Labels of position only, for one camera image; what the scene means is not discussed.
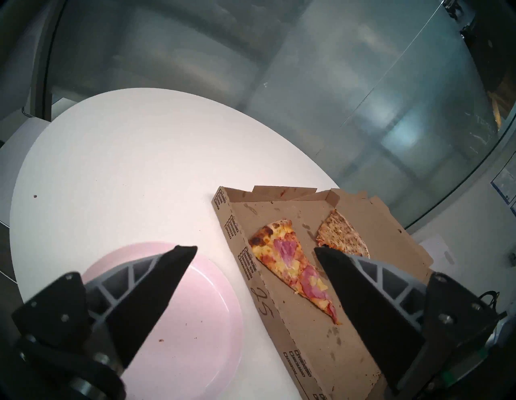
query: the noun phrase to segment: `cheese pizza slice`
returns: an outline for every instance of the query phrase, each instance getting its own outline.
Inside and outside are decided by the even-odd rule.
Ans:
[[[316,241],[319,246],[328,246],[344,253],[371,258],[360,234],[337,210],[332,210],[322,223]]]

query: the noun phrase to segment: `cardboard box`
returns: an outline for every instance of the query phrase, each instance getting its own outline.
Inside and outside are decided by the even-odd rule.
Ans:
[[[427,283],[432,259],[378,198],[341,189],[255,186],[253,192],[220,187],[212,205],[256,309],[304,399],[366,399],[380,371],[315,257],[315,236],[336,208],[360,233],[371,258]],[[292,220],[304,253],[329,286],[342,325],[281,282],[254,256],[248,239],[262,226]]]

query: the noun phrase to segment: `black cable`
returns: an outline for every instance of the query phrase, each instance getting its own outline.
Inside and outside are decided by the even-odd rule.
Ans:
[[[496,311],[496,300],[498,299],[498,296],[500,295],[500,292],[495,292],[494,290],[489,290],[485,292],[484,294],[478,296],[479,300],[482,300],[483,297],[490,295],[492,296],[491,302],[488,304],[494,311]]]

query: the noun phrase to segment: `glass panel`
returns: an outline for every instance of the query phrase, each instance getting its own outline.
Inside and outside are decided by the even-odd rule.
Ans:
[[[409,225],[493,149],[514,100],[505,0],[69,0],[48,85],[234,107]]]

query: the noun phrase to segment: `pizza slice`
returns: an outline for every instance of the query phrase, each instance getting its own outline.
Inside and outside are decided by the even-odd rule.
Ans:
[[[249,239],[249,244],[256,258],[272,273],[340,324],[328,287],[304,255],[292,221],[282,219],[264,226]]]
[[[337,210],[332,210],[315,238],[318,246],[328,246],[344,253],[368,257],[369,250],[353,225]]]

